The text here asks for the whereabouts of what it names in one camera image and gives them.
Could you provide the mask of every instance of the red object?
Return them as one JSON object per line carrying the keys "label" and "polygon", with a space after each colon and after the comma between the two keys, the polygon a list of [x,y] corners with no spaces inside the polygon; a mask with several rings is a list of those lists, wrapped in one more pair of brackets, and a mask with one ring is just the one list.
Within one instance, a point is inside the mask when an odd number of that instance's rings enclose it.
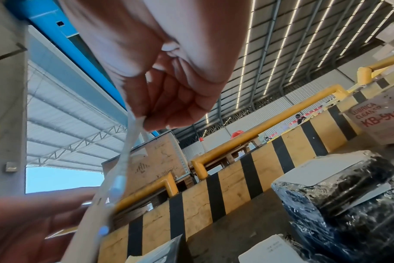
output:
{"label": "red object", "polygon": [[230,137],[230,139],[233,139],[234,137],[236,137],[236,136],[238,136],[238,135],[240,135],[242,133],[244,133],[244,131],[242,131],[242,130],[238,130],[236,132],[233,132],[232,137]]}

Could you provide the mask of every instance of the blue sky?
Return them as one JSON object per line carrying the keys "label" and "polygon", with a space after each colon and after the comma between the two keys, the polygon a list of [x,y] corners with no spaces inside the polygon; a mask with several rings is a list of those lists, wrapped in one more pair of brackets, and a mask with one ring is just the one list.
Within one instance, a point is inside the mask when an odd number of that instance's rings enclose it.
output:
{"label": "blue sky", "polygon": [[51,167],[27,167],[25,192],[35,193],[71,189],[86,186],[100,186],[103,174]]}

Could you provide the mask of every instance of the hand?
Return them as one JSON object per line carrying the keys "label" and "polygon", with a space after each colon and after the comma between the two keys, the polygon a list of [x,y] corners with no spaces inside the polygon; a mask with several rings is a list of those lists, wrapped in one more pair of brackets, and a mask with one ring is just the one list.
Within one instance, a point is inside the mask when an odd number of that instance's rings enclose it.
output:
{"label": "hand", "polygon": [[73,234],[45,239],[77,226],[94,188],[0,198],[0,263],[59,262]]}
{"label": "hand", "polygon": [[60,0],[148,131],[209,112],[242,49],[250,1]]}

